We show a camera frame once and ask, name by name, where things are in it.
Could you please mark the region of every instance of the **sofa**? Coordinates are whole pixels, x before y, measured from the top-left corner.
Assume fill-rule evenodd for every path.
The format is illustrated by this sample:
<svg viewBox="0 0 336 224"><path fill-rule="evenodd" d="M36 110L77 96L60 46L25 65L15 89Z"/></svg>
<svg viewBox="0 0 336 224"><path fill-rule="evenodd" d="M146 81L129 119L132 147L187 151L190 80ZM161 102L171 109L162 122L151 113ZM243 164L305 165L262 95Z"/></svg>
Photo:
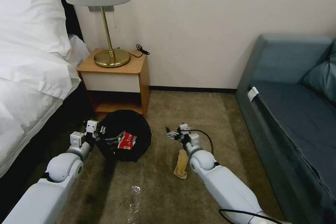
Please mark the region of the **sofa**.
<svg viewBox="0 0 336 224"><path fill-rule="evenodd" d="M336 105L303 83L332 52L330 37L262 34L237 88L254 145L293 224L336 223Z"/></svg>

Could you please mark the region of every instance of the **trash bin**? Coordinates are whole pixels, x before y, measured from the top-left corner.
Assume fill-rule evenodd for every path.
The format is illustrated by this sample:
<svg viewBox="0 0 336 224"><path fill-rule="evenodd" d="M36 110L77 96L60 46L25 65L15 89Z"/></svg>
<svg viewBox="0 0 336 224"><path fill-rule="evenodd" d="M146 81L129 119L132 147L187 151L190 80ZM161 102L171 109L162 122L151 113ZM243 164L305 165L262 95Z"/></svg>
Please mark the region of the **trash bin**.
<svg viewBox="0 0 336 224"><path fill-rule="evenodd" d="M96 145L107 159L136 162L151 144L148 122L133 110L109 113L100 125L106 130L99 134Z"/></svg>

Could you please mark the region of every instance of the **nightstand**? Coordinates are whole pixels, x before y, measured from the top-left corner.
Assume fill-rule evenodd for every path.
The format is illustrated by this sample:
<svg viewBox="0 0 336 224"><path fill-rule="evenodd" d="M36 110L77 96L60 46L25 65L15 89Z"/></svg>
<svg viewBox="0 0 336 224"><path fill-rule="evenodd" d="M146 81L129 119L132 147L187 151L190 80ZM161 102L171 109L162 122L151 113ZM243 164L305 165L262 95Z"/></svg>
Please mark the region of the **nightstand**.
<svg viewBox="0 0 336 224"><path fill-rule="evenodd" d="M147 56L137 58L131 55L126 65L103 68L94 61L100 50L94 50L77 69L96 115L101 117L119 109L128 109L146 116L149 102ZM129 52L141 55L137 50Z"/></svg>

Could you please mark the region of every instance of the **wire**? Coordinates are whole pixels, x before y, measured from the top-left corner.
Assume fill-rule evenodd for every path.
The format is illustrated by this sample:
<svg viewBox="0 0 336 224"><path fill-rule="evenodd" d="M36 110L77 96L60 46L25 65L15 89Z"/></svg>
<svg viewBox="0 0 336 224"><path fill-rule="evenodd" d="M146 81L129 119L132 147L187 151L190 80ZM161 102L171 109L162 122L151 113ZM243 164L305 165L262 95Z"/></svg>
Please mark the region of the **wire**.
<svg viewBox="0 0 336 224"><path fill-rule="evenodd" d="M144 50L140 44L137 44L137 45L136 45L136 49L137 49L138 51L141 52L141 55L140 55L140 56L136 56L136 55L134 55L134 54L132 54L132 53L129 53L129 54L133 55L133 56L136 57L136 58L140 58L140 57L141 57L142 55L144 55L144 54L146 54L146 55L150 55L150 52Z"/></svg>
<svg viewBox="0 0 336 224"><path fill-rule="evenodd" d="M211 145L211 154L213 155L214 154L214 145L212 144L212 140L211 140L211 138L209 137L209 135L207 134L207 133L205 133L204 131L202 131L202 130L198 130L198 129L186 129L186 130L181 130L181 131L198 131L198 132L201 132L201 133L203 133L204 135L206 135L207 137L208 137L208 139L209 139L209 142L210 142L210 145Z"/></svg>
<svg viewBox="0 0 336 224"><path fill-rule="evenodd" d="M226 218L224 216L224 214L222 212L233 212L233 213L237 213L237 214L247 214L247 215L252 215L252 216L256 216L256 217L259 217L259 218L262 218L262 219L266 219L266 220L269 220L269 221L272 221L276 224L283 224L281 223L280 221L276 220L276 219L273 219L271 217L267 217L267 216L263 216L263 215L259 215L259 214L254 214L254 213L251 213L251 212L245 212L245 211L240 211L240 210L233 210L233 209L225 209L225 208L222 208L222 209L219 209L218 210L219 214L227 221L229 222L230 224L237 224L237 223L234 223L232 221L230 221L228 218Z"/></svg>

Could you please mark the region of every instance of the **clear plastic wrapper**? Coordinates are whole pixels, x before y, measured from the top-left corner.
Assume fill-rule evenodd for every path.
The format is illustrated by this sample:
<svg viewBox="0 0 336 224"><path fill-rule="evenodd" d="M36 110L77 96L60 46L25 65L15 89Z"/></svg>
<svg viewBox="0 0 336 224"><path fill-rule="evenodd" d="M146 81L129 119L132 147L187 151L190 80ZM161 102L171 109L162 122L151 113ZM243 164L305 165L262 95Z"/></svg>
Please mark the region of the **clear plastic wrapper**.
<svg viewBox="0 0 336 224"><path fill-rule="evenodd" d="M127 224L138 224L138 215L140 210L139 205L139 195L140 195L140 187L132 186L131 187L131 203L129 206L129 216Z"/></svg>

